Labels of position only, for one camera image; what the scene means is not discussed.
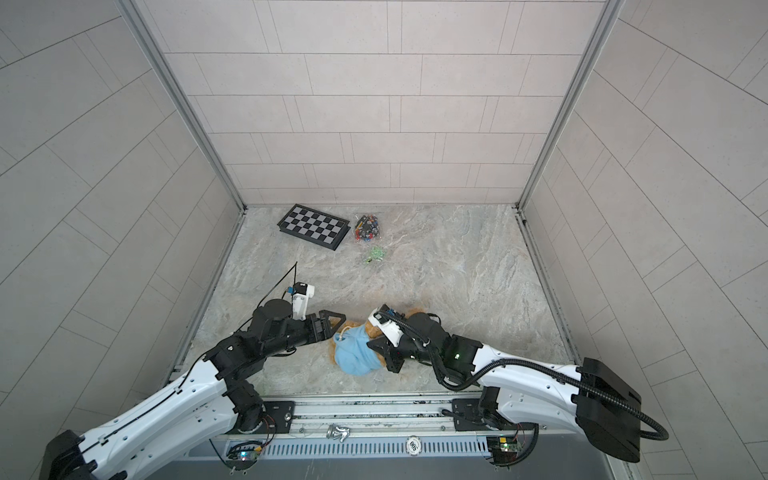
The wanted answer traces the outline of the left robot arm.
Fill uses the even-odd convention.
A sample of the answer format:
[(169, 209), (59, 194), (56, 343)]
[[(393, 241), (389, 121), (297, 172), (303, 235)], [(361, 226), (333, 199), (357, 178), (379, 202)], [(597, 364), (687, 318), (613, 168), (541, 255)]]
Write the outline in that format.
[(296, 319), (289, 301), (267, 301), (149, 398), (83, 435), (67, 430), (52, 439), (41, 478), (144, 479), (218, 435), (271, 428), (250, 377), (272, 356), (331, 339), (345, 321), (327, 310)]

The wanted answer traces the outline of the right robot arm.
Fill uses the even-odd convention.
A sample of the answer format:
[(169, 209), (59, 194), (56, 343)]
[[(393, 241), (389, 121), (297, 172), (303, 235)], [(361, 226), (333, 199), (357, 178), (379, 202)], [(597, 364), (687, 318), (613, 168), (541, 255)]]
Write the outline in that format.
[(640, 459), (642, 398), (603, 362), (542, 363), (503, 353), (480, 341), (446, 332), (436, 315), (402, 315), (388, 307), (368, 318), (381, 335), (369, 341), (389, 371), (407, 360), (431, 366), (452, 391), (481, 388), (475, 421), (495, 430), (525, 426), (583, 435), (601, 452)]

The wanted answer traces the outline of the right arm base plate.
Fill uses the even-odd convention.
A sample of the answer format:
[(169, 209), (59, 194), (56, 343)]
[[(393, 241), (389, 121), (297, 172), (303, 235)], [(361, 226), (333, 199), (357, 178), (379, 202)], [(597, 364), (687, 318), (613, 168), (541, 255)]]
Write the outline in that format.
[(451, 401), (450, 409), (444, 410), (443, 413), (449, 413), (457, 432), (503, 431), (522, 433), (537, 429), (537, 426), (530, 422), (511, 423), (498, 413), (491, 413), (488, 409), (483, 410), (479, 404), (479, 398), (454, 398)]

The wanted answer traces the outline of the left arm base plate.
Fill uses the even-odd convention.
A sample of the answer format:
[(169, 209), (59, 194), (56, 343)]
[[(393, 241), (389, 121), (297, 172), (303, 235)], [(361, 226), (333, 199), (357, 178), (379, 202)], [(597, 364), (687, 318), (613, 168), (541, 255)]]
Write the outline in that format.
[(287, 434), (293, 421), (294, 401), (266, 401), (240, 415), (235, 431), (244, 434)]

